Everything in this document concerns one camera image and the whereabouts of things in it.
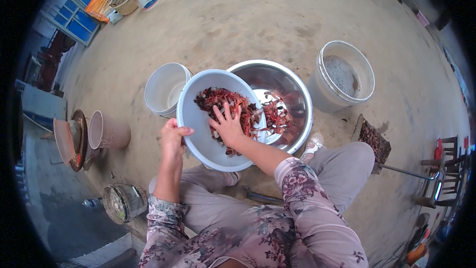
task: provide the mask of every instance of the floral sleeve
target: floral sleeve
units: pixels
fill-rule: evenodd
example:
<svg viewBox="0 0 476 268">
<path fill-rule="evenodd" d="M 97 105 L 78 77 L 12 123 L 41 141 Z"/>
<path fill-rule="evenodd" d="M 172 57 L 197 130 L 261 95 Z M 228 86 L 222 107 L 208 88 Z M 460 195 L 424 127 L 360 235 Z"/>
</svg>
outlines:
<svg viewBox="0 0 476 268">
<path fill-rule="evenodd" d="M 163 259 L 169 250 L 188 240 L 182 222 L 187 211 L 188 205 L 149 196 L 147 242 L 140 257 L 139 267 L 145 266 L 152 258 Z"/>
<path fill-rule="evenodd" d="M 367 267 L 357 234 L 320 186 L 314 171 L 298 158 L 283 160 L 275 171 L 285 210 L 294 218 L 303 243 L 329 267 Z"/>
</svg>

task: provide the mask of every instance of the white plastic basin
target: white plastic basin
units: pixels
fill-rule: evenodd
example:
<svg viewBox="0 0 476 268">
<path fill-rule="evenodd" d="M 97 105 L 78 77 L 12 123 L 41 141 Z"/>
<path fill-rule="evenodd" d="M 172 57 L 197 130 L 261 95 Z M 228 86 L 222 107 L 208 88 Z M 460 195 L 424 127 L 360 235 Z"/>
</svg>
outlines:
<svg viewBox="0 0 476 268">
<path fill-rule="evenodd" d="M 229 157 L 225 154 L 226 147 L 211 138 L 208 113 L 200 110 L 194 102 L 197 94 L 209 87 L 226 88 L 232 92 L 239 92 L 248 97 L 250 103 L 255 103 L 257 108 L 261 108 L 261 103 L 251 87 L 237 75 L 221 69 L 208 69 L 198 73 L 185 85 L 177 102 L 178 126 L 195 129 L 193 135 L 184 137 L 185 143 L 199 161 L 212 169 L 223 172 L 244 170 L 253 162 L 244 156 Z M 255 127 L 266 127 L 264 114 L 261 114 L 260 121 L 255 124 Z M 265 131 L 258 132 L 258 136 L 259 142 L 266 142 Z"/>
</svg>

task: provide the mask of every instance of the woven basket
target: woven basket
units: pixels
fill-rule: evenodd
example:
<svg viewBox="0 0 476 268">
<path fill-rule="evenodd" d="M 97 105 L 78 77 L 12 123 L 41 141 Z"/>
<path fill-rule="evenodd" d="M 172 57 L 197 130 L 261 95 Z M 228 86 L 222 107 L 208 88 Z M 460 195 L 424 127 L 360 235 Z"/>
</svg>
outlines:
<svg viewBox="0 0 476 268">
<path fill-rule="evenodd" d="M 138 8 L 132 0 L 111 0 L 110 6 L 121 15 L 129 15 Z"/>
</svg>

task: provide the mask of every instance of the ground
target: ground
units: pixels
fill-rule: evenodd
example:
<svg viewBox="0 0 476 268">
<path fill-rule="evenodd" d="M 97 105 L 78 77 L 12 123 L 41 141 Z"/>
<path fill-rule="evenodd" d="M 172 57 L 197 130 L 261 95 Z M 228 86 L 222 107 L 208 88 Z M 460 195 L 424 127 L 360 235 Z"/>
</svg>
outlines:
<svg viewBox="0 0 476 268">
<path fill-rule="evenodd" d="M 144 87 L 160 65 L 178 62 L 196 74 L 268 59 L 306 81 L 318 51 L 332 40 L 362 51 L 376 86 L 361 105 L 334 114 L 314 109 L 312 132 L 320 131 L 327 147 L 348 143 L 362 113 L 391 143 L 386 164 L 423 173 L 419 161 L 432 158 L 439 137 L 458 134 L 462 141 L 469 134 L 468 114 L 443 52 L 410 8 L 396 0 L 161 0 L 147 13 L 138 9 L 103 27 L 69 76 L 69 113 L 80 108 L 89 117 L 101 110 L 132 130 L 128 147 L 109 151 L 87 176 L 101 190 L 114 182 L 147 188 L 157 174 L 156 138 L 166 119 L 147 109 Z M 184 163 L 188 168 L 198 162 L 190 157 Z M 256 168 L 245 171 L 242 183 L 276 195 L 274 181 Z M 371 266 L 389 259 L 413 235 L 420 207 L 411 196 L 422 187 L 420 179 L 384 169 L 370 176 L 345 211 Z M 145 232 L 143 221 L 131 224 Z"/>
</svg>

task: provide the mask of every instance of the metal bowl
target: metal bowl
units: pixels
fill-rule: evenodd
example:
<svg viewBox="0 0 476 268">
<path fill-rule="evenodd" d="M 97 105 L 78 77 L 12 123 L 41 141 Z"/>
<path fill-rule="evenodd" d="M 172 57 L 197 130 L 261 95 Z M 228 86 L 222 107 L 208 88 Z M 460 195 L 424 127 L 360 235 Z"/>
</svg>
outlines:
<svg viewBox="0 0 476 268">
<path fill-rule="evenodd" d="M 268 60 L 248 60 L 227 69 L 242 78 L 253 89 L 261 103 L 268 102 L 274 92 L 283 99 L 293 121 L 283 134 L 267 132 L 266 144 L 278 147 L 290 154 L 296 152 L 306 141 L 312 127 L 312 100 L 301 79 L 290 69 Z"/>
</svg>

